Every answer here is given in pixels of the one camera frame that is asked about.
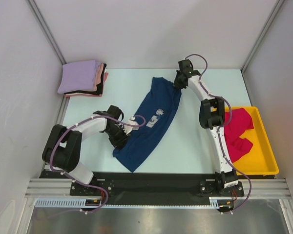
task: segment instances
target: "white wall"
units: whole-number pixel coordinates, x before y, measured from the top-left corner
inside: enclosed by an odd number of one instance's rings
[[[293,196],[293,0],[281,9],[245,79]]]
[[[62,99],[61,68],[26,2],[0,0],[0,212],[15,201],[12,227],[29,179],[42,168]]]
[[[200,53],[240,69],[276,0],[36,0],[67,62],[176,68]]]

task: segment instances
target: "folded purple shirt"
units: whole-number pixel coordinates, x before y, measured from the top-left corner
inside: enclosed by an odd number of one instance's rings
[[[63,65],[62,81],[59,94],[75,90],[92,90],[96,72],[100,66],[96,60],[72,62]]]

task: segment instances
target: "white graphic print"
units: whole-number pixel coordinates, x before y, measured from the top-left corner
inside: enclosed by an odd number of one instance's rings
[[[152,128],[163,114],[164,114],[164,111],[162,109],[157,109],[157,111],[155,112],[155,115],[152,116],[152,118],[146,124],[146,126],[149,128]]]

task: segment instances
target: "stack of folded clothes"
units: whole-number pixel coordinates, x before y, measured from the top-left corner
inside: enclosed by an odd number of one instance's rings
[[[66,97],[101,97],[107,76],[106,64],[95,60],[65,64],[58,93]]]

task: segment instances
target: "cable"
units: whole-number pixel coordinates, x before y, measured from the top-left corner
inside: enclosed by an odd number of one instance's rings
[[[220,144],[221,152],[222,152],[222,154],[223,154],[223,158],[226,160],[226,162],[227,162],[227,163],[228,163],[233,169],[235,169],[238,173],[240,173],[241,175],[243,175],[243,176],[249,181],[249,184],[250,184],[250,190],[249,190],[248,195],[246,196],[245,200],[244,200],[239,206],[237,206],[236,208],[233,209],[233,211],[235,211],[235,210],[239,209],[240,207],[242,207],[242,206],[248,201],[248,199],[250,198],[251,191],[252,191],[252,184],[251,184],[251,179],[250,179],[246,174],[244,174],[243,172],[241,172],[240,170],[238,170],[238,169],[237,169],[237,168],[236,168],[236,167],[235,167],[235,166],[234,166],[234,165],[233,165],[233,164],[227,159],[227,156],[226,156],[226,154],[225,154],[225,150],[224,150],[224,147],[223,147],[223,144],[222,144],[222,141],[221,141],[221,136],[220,136],[219,129],[220,129],[221,127],[224,127],[224,126],[226,126],[226,125],[228,125],[228,124],[230,123],[230,121],[231,121],[231,119],[232,119],[232,108],[231,108],[229,102],[228,102],[225,98],[223,98],[223,97],[221,97],[221,96],[216,96],[216,95],[213,95],[213,94],[209,93],[208,90],[207,90],[207,88],[203,85],[203,83],[200,82],[200,81],[201,81],[201,78],[202,78],[202,75],[205,73],[205,71],[206,71],[207,68],[208,68],[207,60],[206,60],[202,55],[199,55],[199,54],[191,54],[191,55],[188,55],[185,59],[187,59],[187,58],[189,58],[189,57],[191,57],[191,56],[198,56],[198,57],[202,58],[202,59],[204,60],[205,64],[206,64],[204,71],[201,73],[201,75],[200,75],[200,77],[199,77],[199,83],[200,83],[201,87],[203,88],[203,90],[207,93],[207,95],[209,95],[209,96],[211,96],[211,97],[213,97],[213,98],[220,98],[220,99],[222,99],[222,100],[228,105],[228,108],[229,108],[229,119],[228,119],[228,121],[225,122],[223,125],[219,126],[218,129],[217,129],[218,139],[219,139],[219,144]]]
[[[73,130],[74,128],[76,128],[76,127],[79,126],[79,125],[82,125],[82,124],[84,124],[84,123],[87,123],[87,122],[89,122],[89,121],[92,121],[92,120],[94,120],[94,119],[96,119],[96,118],[107,118],[107,119],[111,119],[111,120],[113,120],[113,121],[115,121],[115,122],[117,122],[117,123],[121,123],[121,124],[123,124],[123,125],[127,125],[127,126],[130,126],[130,127],[142,127],[142,126],[145,125],[145,123],[146,123],[146,119],[145,119],[143,116],[136,115],[136,116],[134,116],[134,117],[140,117],[140,118],[143,120],[143,123],[142,123],[142,124],[139,124],[139,125],[128,124],[128,123],[121,122],[121,121],[119,121],[119,120],[117,120],[117,119],[115,119],[115,118],[112,118],[112,117],[110,117],[110,116],[94,116],[94,117],[87,118],[87,119],[85,119],[85,120],[83,120],[83,121],[81,121],[81,122],[79,122],[79,123],[76,123],[75,125],[71,126],[70,128],[68,128],[68,129],[62,134],[62,136],[59,138],[59,140],[57,141],[57,143],[55,144],[55,146],[54,146],[54,148],[53,148],[53,150],[52,150],[52,153],[51,153],[50,161],[49,161],[49,165],[50,165],[50,169],[51,169],[51,171],[53,171],[53,172],[64,173],[68,178],[70,178],[70,179],[72,179],[73,181],[75,181],[75,183],[78,183],[78,184],[83,185],[83,186],[85,186],[85,187],[94,188],[94,189],[99,189],[99,190],[101,190],[101,192],[104,192],[105,195],[106,195],[106,198],[105,198],[104,202],[103,202],[101,205],[99,205],[97,208],[95,208],[95,209],[92,210],[92,211],[86,211],[85,214],[90,214],[90,213],[96,212],[96,211],[99,210],[102,206],[104,206],[104,205],[107,203],[107,201],[108,201],[108,192],[107,192],[104,188],[102,188],[102,187],[94,186],[94,185],[90,185],[90,184],[84,184],[84,183],[82,183],[82,182],[80,182],[80,181],[77,181],[75,178],[73,178],[70,174],[68,174],[68,173],[65,172],[65,171],[54,169],[54,167],[53,167],[53,158],[54,158],[54,155],[55,155],[55,152],[56,152],[57,148],[59,147],[59,145],[60,145],[61,141],[64,139],[64,137],[69,133],[69,131]],[[71,212],[71,211],[80,211],[80,210],[77,210],[77,209],[68,210],[68,211],[60,212],[60,213],[58,213],[58,214],[51,215],[51,216],[49,216],[49,217],[47,217],[47,218],[56,217],[56,216],[58,216],[58,215],[61,215],[61,214],[67,213],[67,212]]]
[[[233,200],[233,202],[235,202],[238,199],[238,194],[236,194],[235,190],[232,190],[232,198],[233,196],[235,196],[235,199]]]

